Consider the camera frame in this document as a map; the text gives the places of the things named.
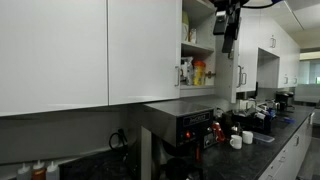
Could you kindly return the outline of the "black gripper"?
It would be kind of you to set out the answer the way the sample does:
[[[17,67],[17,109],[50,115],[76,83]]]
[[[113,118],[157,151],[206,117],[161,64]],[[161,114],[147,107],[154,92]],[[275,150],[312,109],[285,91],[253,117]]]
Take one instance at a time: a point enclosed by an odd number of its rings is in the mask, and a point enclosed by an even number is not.
[[[234,41],[238,39],[241,8],[238,5],[227,6],[216,11],[216,21],[213,30],[214,35],[223,35],[223,53],[230,53]]]

